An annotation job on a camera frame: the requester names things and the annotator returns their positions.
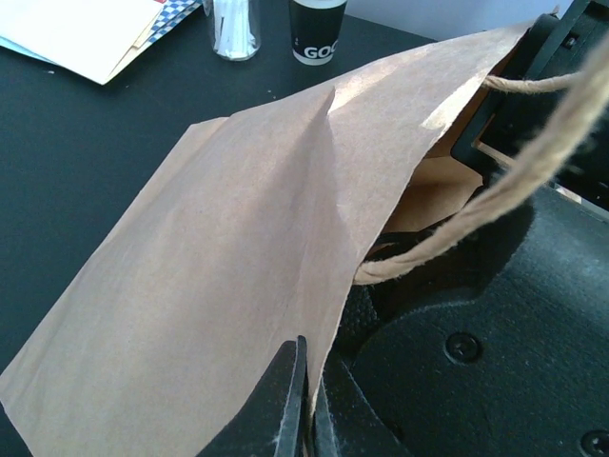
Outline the brown kraft paper bag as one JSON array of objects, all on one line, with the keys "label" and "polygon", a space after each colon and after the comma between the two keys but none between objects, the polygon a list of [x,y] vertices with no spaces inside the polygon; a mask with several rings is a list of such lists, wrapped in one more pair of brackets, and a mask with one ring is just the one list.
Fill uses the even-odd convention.
[{"label": "brown kraft paper bag", "polygon": [[[569,76],[496,76],[525,31],[428,44],[190,126],[2,373],[2,406],[29,452],[193,456],[298,337],[316,398],[353,286],[403,276],[520,205],[598,122],[607,42]],[[367,261],[483,87],[566,95],[496,185],[472,201],[411,203],[406,226],[440,227]]]}]

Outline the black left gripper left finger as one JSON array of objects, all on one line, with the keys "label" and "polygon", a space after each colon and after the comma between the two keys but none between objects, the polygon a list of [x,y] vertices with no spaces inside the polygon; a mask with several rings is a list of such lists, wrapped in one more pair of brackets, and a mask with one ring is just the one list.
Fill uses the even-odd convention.
[{"label": "black left gripper left finger", "polygon": [[203,457],[304,454],[307,401],[304,336],[284,342],[235,417],[203,448]]}]

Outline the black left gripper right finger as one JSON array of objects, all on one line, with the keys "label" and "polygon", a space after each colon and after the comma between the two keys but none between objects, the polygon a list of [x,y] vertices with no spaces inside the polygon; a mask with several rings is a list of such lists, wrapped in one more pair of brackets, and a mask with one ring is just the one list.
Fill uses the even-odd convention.
[{"label": "black left gripper right finger", "polygon": [[315,456],[408,456],[345,366],[326,366],[312,435]]}]

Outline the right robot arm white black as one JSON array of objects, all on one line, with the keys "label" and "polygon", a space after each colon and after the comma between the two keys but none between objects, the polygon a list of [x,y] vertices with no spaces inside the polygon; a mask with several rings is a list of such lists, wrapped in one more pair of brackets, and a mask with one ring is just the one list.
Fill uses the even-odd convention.
[{"label": "right robot arm white black", "polygon": [[608,123],[519,208],[355,287],[324,368],[318,456],[608,452]]}]

